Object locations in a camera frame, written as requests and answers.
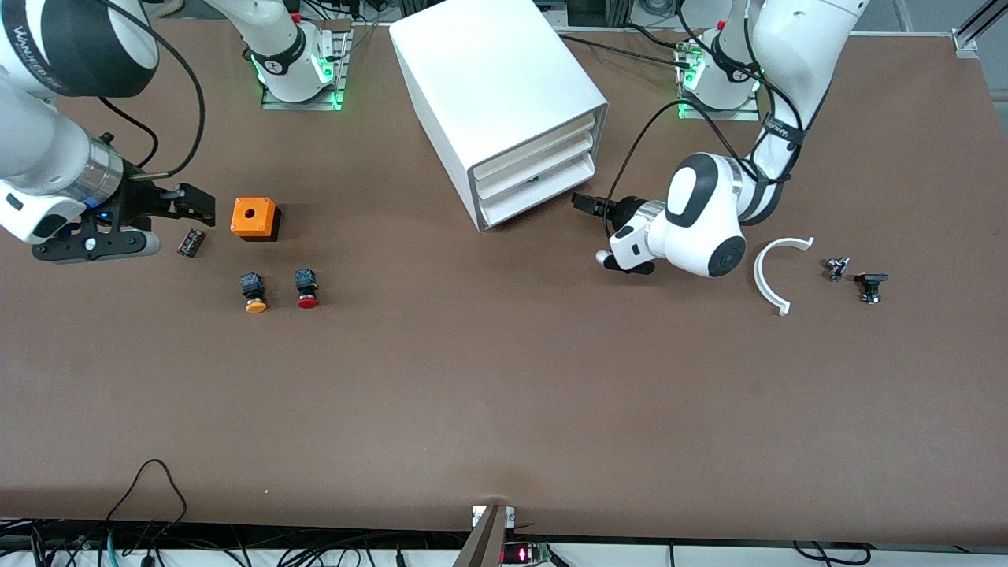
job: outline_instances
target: brown table surface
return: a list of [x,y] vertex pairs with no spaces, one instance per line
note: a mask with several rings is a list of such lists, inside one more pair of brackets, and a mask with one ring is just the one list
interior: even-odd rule
[[[497,500],[542,534],[1008,545],[1008,146],[948,38],[850,41],[778,212],[708,280],[600,268],[601,223],[566,198],[477,233],[385,28],[342,112],[296,113],[258,110],[226,22],[157,25],[207,92],[178,180],[217,197],[219,226],[195,260],[173,251],[188,222],[155,220],[153,258],[87,265],[0,237],[4,516],[104,518],[156,456],[200,522],[463,530]],[[604,194],[673,80],[572,50],[611,104],[582,188]],[[128,158],[148,147],[96,101],[61,107]],[[187,150],[194,96],[168,58],[123,107],[161,135],[149,171]],[[619,196],[661,198],[700,150],[720,151],[708,127],[669,113]],[[243,242],[231,201],[263,195],[281,239]],[[784,236],[815,243],[768,258],[781,318],[752,261]],[[891,275],[881,305],[822,275],[839,255]],[[294,306],[305,266],[314,311]],[[252,270],[260,316],[242,310]],[[121,517],[176,506],[150,471]]]

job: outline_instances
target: black cable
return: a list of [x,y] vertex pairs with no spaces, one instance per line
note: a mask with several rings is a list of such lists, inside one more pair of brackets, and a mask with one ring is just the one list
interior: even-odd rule
[[67,564],[64,565],[64,567],[72,567],[72,566],[77,567],[77,554],[80,553],[82,549],[84,549],[84,545],[88,542],[88,538],[93,533],[94,531],[89,531],[86,535],[81,537],[80,541],[77,544],[77,547],[74,548],[74,551],[70,553],[70,558],[67,559]]
[[35,563],[35,567],[47,567],[45,565],[45,543],[42,541],[42,536],[38,533],[38,528],[35,526],[34,522],[31,523],[31,533],[28,534],[28,544],[31,546],[31,559]]
[[161,37],[160,33],[154,31],[154,29],[151,28],[149,24],[145,23],[140,18],[134,16],[133,14],[131,14],[118,4],[112,2],[112,0],[95,0],[95,1],[101,2],[108,8],[118,12],[119,15],[123,16],[127,20],[131,21],[134,25],[138,26],[140,29],[149,33],[150,36],[153,37],[155,41],[160,43],[162,47],[167,49],[167,51],[171,53],[173,58],[175,58],[178,64],[182,66],[182,69],[185,70],[185,74],[188,75],[190,80],[193,82],[193,88],[196,89],[197,104],[200,107],[199,111],[200,123],[197,126],[196,138],[193,140],[193,146],[190,148],[188,154],[185,155],[185,157],[178,165],[175,165],[171,169],[168,169],[167,172],[164,172],[162,174],[166,178],[175,176],[179,172],[184,169],[186,165],[190,164],[190,161],[193,160],[193,156],[196,155],[197,150],[200,149],[200,142],[203,140],[203,131],[207,125],[207,101],[204,100],[203,87],[200,85],[200,80],[197,79],[196,72],[193,71],[192,67],[190,67],[188,62],[185,61],[185,58],[183,58],[181,53],[179,53],[178,50],[175,49],[174,46],[172,46],[171,43],[168,42],[167,39]]
[[371,563],[371,567],[375,567],[375,558],[371,557],[371,548],[368,547],[367,542],[364,542],[364,551],[368,554],[368,561]]
[[348,551],[353,551],[354,553],[357,554],[357,565],[355,565],[354,567],[361,567],[361,559],[362,559],[361,558],[361,552],[357,548],[347,548],[347,549],[344,549],[343,553],[340,554],[340,560],[336,562],[336,567],[340,567],[340,565],[343,564],[343,556],[347,555]]
[[164,559],[161,558],[161,548],[157,547],[157,544],[154,544],[153,547],[154,547],[154,557],[157,557],[157,564],[160,565],[161,567],[164,567]]
[[644,54],[644,53],[638,53],[636,51],[630,51],[630,50],[627,50],[627,49],[622,49],[620,47],[614,47],[612,45],[606,45],[605,43],[598,43],[598,42],[592,41],[590,39],[582,39],[581,37],[575,37],[573,35],[566,35],[566,34],[563,34],[563,33],[558,33],[557,35],[559,35],[563,39],[566,39],[568,41],[575,41],[577,43],[584,43],[586,45],[591,45],[593,47],[599,47],[600,49],[606,49],[606,50],[609,50],[609,51],[613,51],[615,53],[620,53],[620,54],[628,55],[628,56],[631,56],[631,58],[637,58],[637,59],[647,60],[647,61],[651,61],[651,62],[655,62],[655,63],[661,63],[661,64],[665,64],[665,65],[670,65],[672,67],[677,67],[679,69],[689,69],[689,64],[687,64],[685,62],[677,62],[677,61],[672,61],[672,60],[665,60],[665,59],[661,59],[661,58],[656,58],[654,55],[647,55],[647,54]]
[[[220,552],[223,552],[223,553],[227,554],[227,556],[230,557],[232,561],[234,561],[235,563],[237,563],[241,567],[248,567],[245,563],[242,563],[242,560],[239,559],[238,556],[236,556],[235,554],[231,553],[232,550],[221,548],[221,547],[217,546],[216,544],[214,544],[213,542],[208,542],[207,540],[201,540],[201,539],[198,539],[198,538],[179,538],[178,541],[180,543],[188,544],[190,547],[195,548],[195,549],[203,549],[203,550],[207,550],[207,551],[220,551]],[[194,544],[193,542],[200,542],[202,544],[207,544],[207,546],[206,547],[205,546],[199,546],[199,545]]]
[[118,106],[109,102],[109,99],[105,97],[98,97],[98,100],[101,101],[101,103],[104,104],[109,110],[118,114],[120,118],[136,126],[137,128],[140,128],[144,132],[147,132],[147,135],[150,136],[150,152],[147,153],[147,156],[141,159],[136,164],[137,167],[140,167],[142,169],[143,166],[146,165],[151,160],[151,158],[154,157],[154,154],[157,153],[157,147],[160,145],[160,142],[157,139],[157,134],[155,134],[154,130],[151,130],[150,127],[148,127],[146,124],[140,122],[136,118],[133,118],[129,114],[126,114],[126,111],[122,110]]
[[711,126],[711,129],[714,130],[714,133],[718,136],[718,139],[721,141],[722,145],[725,146],[725,149],[730,154],[732,154],[732,157],[735,158],[735,160],[739,161],[740,163],[743,162],[742,157],[740,157],[738,152],[735,151],[735,148],[732,147],[732,144],[728,141],[728,138],[725,137],[725,134],[721,132],[721,128],[719,128],[718,125],[715,124],[711,116],[703,108],[701,108],[700,105],[698,105],[694,101],[685,99],[677,99],[666,104],[665,106],[662,106],[661,108],[658,109],[657,112],[654,113],[653,116],[651,116],[651,118],[647,121],[647,123],[644,124],[644,127],[641,128],[640,133],[637,134],[637,138],[630,145],[630,150],[627,151],[627,156],[623,159],[623,164],[620,165],[620,171],[616,174],[616,179],[613,180],[612,187],[609,188],[609,195],[606,197],[606,206],[602,209],[602,227],[606,231],[606,238],[609,238],[611,236],[609,232],[609,204],[613,200],[613,195],[616,193],[616,186],[619,185],[620,179],[623,177],[623,172],[626,171],[627,165],[630,163],[630,158],[633,157],[634,151],[637,150],[637,145],[640,143],[640,140],[644,138],[644,134],[647,133],[647,130],[651,127],[651,124],[653,124],[654,121],[658,119],[658,117],[664,114],[665,111],[668,110],[669,108],[672,108],[673,106],[677,106],[679,104],[684,104],[689,107],[692,107],[692,109],[696,110],[704,118],[705,121],[707,121],[708,125]]
[[282,536],[275,536],[275,537],[272,537],[272,538],[267,538],[265,540],[259,540],[258,542],[250,543],[250,544],[246,545],[245,547],[249,547],[249,548],[259,547],[259,546],[261,546],[263,544],[268,544],[268,543],[271,543],[271,542],[275,542],[277,540],[282,540],[284,538],[289,538],[290,536],[293,536],[293,535],[296,535],[296,534],[306,534],[308,532],[326,532],[326,531],[327,530],[325,528],[308,528],[308,529],[305,529],[305,530],[295,530],[293,532],[290,532],[289,534],[283,534]]
[[632,21],[628,21],[625,24],[621,25],[620,27],[629,27],[630,29],[636,29],[637,31],[642,33],[644,37],[647,37],[652,43],[656,43],[658,45],[661,45],[662,47],[668,47],[669,49],[675,48],[675,43],[670,43],[668,41],[658,39],[657,37],[654,36],[653,33],[648,31],[646,27],[642,25],[637,25]]
[[810,542],[810,543],[812,544],[812,547],[815,548],[815,551],[820,553],[818,555],[812,555],[810,553],[807,553],[805,550],[801,549],[801,547],[798,545],[798,542],[791,542],[791,545],[794,547],[794,551],[798,552],[798,554],[800,554],[801,557],[804,557],[805,559],[811,559],[812,561],[822,561],[823,563],[826,564],[826,567],[832,567],[832,565],[835,563],[837,565],[849,565],[851,567],[860,567],[861,565],[867,565],[868,562],[872,560],[872,550],[867,545],[865,545],[863,548],[865,550],[864,559],[860,559],[858,561],[847,561],[846,559],[837,559],[836,557],[830,557],[829,555],[827,555],[826,550],[823,549],[823,546],[820,545],[818,542]]
[[[143,532],[140,532],[140,536],[137,537],[135,542],[133,542],[133,546],[128,549],[123,549],[122,551],[123,557],[129,557],[134,551],[140,548],[140,542],[142,542],[143,539],[147,537],[147,530],[150,530],[150,527],[153,525],[154,525],[153,520],[148,520],[147,523],[143,525]],[[147,547],[147,554],[148,555],[150,554],[150,546]]]
[[[162,469],[164,469],[164,476],[168,478],[168,484],[171,486],[171,489],[175,492],[175,495],[178,496],[178,502],[182,504],[182,511],[178,515],[178,518],[174,519],[171,523],[161,527],[161,529],[157,532],[157,534],[154,535],[153,539],[151,540],[151,546],[152,546],[153,543],[157,541],[157,538],[159,538],[162,534],[164,534],[165,530],[181,522],[182,518],[185,518],[185,513],[188,512],[188,503],[185,501],[185,496],[182,495],[181,490],[179,490],[178,486],[175,484],[175,479],[174,477],[171,476],[171,470],[168,469],[168,465],[164,464],[164,461],[162,461],[161,459],[147,459],[146,461],[144,461],[142,465],[140,465],[140,468],[137,469],[136,471],[136,475],[133,477],[133,482],[131,482],[129,488],[126,489],[126,493],[124,493],[122,497],[119,498],[119,501],[116,502],[116,505],[112,506],[112,509],[109,511],[109,514],[105,516],[105,522],[108,523],[109,521],[112,520],[112,515],[115,514],[117,509],[119,509],[119,506],[122,505],[122,503],[126,501],[126,498],[128,498],[129,495],[133,492],[133,488],[136,487],[136,483],[140,480],[140,475],[143,474],[143,470],[147,468],[147,465],[151,463],[155,463],[159,465]],[[99,559],[101,559],[101,552],[99,552],[98,557]]]
[[311,2],[310,0],[302,0],[302,2],[304,4],[307,4],[314,13],[319,14],[319,16],[322,17],[323,20],[328,20],[329,19],[329,16],[327,16],[325,13],[322,12],[322,10],[319,9],[320,7],[322,7],[323,9],[325,9],[324,6],[317,5],[313,2]]
[[249,552],[245,550],[245,544],[242,543],[242,539],[238,536],[238,530],[235,530],[234,524],[229,524],[231,526],[231,533],[235,535],[235,540],[238,541],[238,547],[242,550],[242,556],[245,558],[245,563],[248,567],[252,567],[252,561],[249,559]]

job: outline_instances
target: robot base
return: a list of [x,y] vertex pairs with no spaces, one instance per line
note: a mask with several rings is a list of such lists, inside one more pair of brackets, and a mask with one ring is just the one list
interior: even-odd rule
[[274,97],[265,88],[262,89],[260,108],[263,110],[343,110],[343,95],[347,88],[347,71],[350,69],[350,49],[353,47],[354,29],[347,31],[324,30],[326,35],[332,33],[332,41],[328,38],[323,42],[323,54],[336,58],[333,63],[320,65],[320,73],[332,75],[333,81],[319,94],[306,101],[284,102]]
[[[696,80],[696,73],[698,69],[697,58],[701,53],[697,53],[700,47],[697,47],[695,43],[685,42],[679,44],[681,47],[675,50],[675,61],[685,62],[690,65],[690,69],[675,69],[675,86],[676,86],[676,96],[680,99],[688,100],[700,105],[705,111],[707,111],[708,116],[714,120],[737,120],[740,122],[759,122],[760,113],[759,105],[756,102],[756,93],[753,92],[749,95],[746,102],[734,110],[714,110],[709,108],[687,87],[687,84]],[[718,73],[720,70],[710,70],[709,73]],[[703,120],[704,117],[697,112],[697,109],[688,105],[679,105],[679,118],[695,118]]]

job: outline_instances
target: metal bracket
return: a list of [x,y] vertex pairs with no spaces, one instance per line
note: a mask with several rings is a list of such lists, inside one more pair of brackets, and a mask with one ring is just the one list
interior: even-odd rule
[[[480,523],[480,519],[483,518],[483,513],[487,511],[487,506],[473,506],[473,529],[476,529],[476,525]],[[514,507],[507,506],[507,529],[514,530]]]
[[466,544],[462,546],[453,567],[498,567],[501,550],[504,548],[504,534],[508,522],[514,526],[514,508],[493,504],[474,506],[473,518],[479,515],[479,522]]
[[960,34],[959,28],[953,28],[952,42],[956,45],[956,59],[960,60],[980,59],[980,56],[977,54],[977,41],[971,40],[964,43],[963,36]]
[[956,56],[961,60],[977,59],[977,38],[993,27],[1005,13],[1008,13],[1008,0],[989,0],[963,25],[954,28],[952,38],[956,43]]

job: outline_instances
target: yellow push button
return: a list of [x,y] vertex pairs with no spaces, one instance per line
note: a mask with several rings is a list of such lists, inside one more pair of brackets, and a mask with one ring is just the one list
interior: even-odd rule
[[266,311],[267,307],[269,306],[267,306],[266,302],[262,300],[252,300],[245,304],[245,311],[248,313],[262,313]]

